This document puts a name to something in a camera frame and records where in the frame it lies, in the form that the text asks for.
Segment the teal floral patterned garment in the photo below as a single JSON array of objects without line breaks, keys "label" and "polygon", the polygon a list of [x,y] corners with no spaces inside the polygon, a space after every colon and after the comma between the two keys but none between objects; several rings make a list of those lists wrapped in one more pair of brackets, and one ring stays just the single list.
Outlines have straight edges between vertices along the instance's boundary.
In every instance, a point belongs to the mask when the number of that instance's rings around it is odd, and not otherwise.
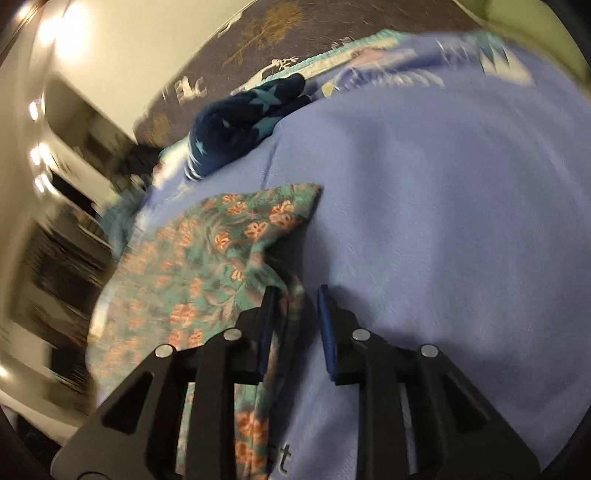
[{"label": "teal floral patterned garment", "polygon": [[280,289],[283,319],[271,338],[263,382],[235,388],[236,469],[265,479],[270,409],[283,388],[300,333],[304,286],[273,247],[314,214],[322,188],[301,183],[206,198],[152,233],[134,239],[99,301],[86,364],[99,400],[158,345],[198,347]]}]

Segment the blue bed sheet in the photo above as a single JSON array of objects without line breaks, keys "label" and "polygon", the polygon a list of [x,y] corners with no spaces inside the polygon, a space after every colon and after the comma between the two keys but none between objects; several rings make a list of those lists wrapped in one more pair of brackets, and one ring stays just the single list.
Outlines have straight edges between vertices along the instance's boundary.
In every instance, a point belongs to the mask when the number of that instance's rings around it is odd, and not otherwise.
[{"label": "blue bed sheet", "polygon": [[417,35],[197,182],[150,200],[158,228],[212,195],[317,183],[280,257],[388,341],[440,347],[548,466],[590,406],[590,100],[514,45]]}]

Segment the navy star fleece blanket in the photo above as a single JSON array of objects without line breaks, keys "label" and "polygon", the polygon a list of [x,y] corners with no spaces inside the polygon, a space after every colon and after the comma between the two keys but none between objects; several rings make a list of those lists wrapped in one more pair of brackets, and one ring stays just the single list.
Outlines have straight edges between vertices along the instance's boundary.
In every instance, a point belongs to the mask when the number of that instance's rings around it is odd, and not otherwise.
[{"label": "navy star fleece blanket", "polygon": [[188,134],[184,175],[198,181],[242,158],[291,113],[311,103],[295,73],[217,101],[202,110]]}]

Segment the green cushion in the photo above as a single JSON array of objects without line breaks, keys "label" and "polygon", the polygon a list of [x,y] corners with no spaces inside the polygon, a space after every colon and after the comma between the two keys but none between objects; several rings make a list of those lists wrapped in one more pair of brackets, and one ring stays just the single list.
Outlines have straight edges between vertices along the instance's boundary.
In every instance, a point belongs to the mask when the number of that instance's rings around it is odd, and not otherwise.
[{"label": "green cushion", "polygon": [[558,1],[459,1],[483,28],[541,54],[590,88],[590,32]]}]

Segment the dark deer print quilt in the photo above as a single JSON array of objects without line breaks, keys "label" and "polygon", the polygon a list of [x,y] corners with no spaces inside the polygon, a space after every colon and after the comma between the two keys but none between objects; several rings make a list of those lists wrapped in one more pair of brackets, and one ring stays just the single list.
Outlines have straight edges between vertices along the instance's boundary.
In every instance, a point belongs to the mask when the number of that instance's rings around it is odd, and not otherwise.
[{"label": "dark deer print quilt", "polygon": [[135,139],[168,146],[209,103],[384,29],[423,33],[475,26],[452,1],[254,1],[161,88],[136,123]]}]

